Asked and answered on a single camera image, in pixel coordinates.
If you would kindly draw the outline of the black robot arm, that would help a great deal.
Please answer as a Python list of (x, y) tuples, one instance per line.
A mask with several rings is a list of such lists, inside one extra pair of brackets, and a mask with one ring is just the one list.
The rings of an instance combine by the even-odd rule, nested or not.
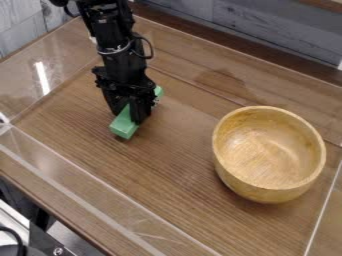
[(128, 118), (140, 124), (155, 105), (156, 83), (146, 74), (147, 61), (154, 58), (152, 44), (134, 31), (135, 19), (127, 0), (48, 0), (64, 9), (73, 2), (96, 51), (102, 66), (92, 68), (95, 83), (108, 107), (119, 115), (130, 106)]

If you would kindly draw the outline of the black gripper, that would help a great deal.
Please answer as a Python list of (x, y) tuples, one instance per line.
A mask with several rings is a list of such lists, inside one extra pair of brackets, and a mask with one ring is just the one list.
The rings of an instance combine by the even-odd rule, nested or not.
[[(112, 114), (118, 116), (128, 103), (128, 99), (107, 92), (124, 89), (130, 92), (134, 90), (143, 92), (156, 86), (146, 74), (147, 60), (152, 55), (147, 56), (143, 49), (122, 51), (99, 49), (98, 53), (104, 65), (92, 68), (92, 73), (96, 76), (95, 83), (102, 89)], [(130, 97), (130, 116), (136, 125), (140, 125), (150, 117), (155, 105), (154, 100), (152, 95)]]

